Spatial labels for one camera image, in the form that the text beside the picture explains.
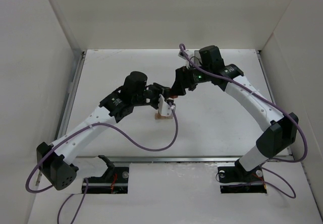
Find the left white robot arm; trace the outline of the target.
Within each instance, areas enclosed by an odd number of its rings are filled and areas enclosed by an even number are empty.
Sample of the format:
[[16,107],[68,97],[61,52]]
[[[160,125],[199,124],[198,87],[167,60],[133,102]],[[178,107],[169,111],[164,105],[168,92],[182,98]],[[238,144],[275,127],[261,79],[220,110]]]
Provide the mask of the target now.
[[104,155],[77,161],[78,154],[107,129],[125,135],[116,124],[138,106],[151,106],[162,117],[173,116],[175,105],[171,89],[157,83],[147,84],[147,76],[138,71],[128,75],[124,84],[106,96],[94,111],[76,128],[51,144],[38,145],[37,169],[51,186],[60,191],[75,179],[109,180],[115,174],[114,164]]

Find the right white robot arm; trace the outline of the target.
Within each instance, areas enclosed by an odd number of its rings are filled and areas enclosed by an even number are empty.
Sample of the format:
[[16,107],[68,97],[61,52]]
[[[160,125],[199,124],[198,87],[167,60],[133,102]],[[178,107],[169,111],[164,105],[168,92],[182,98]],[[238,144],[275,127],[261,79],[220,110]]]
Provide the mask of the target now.
[[263,131],[256,144],[239,158],[235,166],[246,174],[294,143],[298,118],[283,113],[273,103],[257,94],[243,71],[235,64],[225,65],[220,49],[214,45],[199,50],[200,64],[195,64],[184,44],[179,56],[186,65],[176,69],[170,96],[183,96],[200,83],[210,82],[238,101],[256,120]]

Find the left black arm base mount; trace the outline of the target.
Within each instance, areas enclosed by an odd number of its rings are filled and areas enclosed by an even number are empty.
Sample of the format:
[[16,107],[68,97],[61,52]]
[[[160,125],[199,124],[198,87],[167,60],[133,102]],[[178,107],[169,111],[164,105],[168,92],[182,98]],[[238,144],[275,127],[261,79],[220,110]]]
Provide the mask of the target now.
[[88,194],[127,194],[129,166],[114,164],[99,155],[79,159],[77,178],[83,180],[82,192]]

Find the smoky transparent plastic bin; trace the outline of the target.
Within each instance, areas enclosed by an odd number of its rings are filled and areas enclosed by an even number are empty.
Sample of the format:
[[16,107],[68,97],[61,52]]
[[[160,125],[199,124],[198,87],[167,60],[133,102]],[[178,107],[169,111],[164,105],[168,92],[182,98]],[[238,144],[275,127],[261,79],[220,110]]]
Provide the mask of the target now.
[[194,63],[195,63],[198,67],[200,67],[200,66],[201,66],[201,56],[200,56],[200,53],[199,53],[199,51],[198,51],[198,50],[195,50],[195,51],[194,51],[194,57],[193,57],[193,59],[194,59]]

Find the long light wood block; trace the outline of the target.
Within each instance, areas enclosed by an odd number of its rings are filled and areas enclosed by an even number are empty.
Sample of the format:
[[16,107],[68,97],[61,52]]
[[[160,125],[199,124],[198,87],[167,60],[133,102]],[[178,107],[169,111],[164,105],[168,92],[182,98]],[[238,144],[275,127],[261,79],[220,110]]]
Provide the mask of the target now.
[[154,118],[156,120],[171,120],[173,119],[173,116],[161,116],[160,114],[156,113]]

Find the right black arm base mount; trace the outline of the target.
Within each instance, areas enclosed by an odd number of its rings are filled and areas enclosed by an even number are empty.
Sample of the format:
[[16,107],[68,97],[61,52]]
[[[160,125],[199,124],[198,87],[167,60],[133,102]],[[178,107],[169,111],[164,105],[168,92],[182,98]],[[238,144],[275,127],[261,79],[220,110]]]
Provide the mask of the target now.
[[219,165],[216,177],[222,194],[267,193],[262,168],[259,166],[245,172],[236,166]]

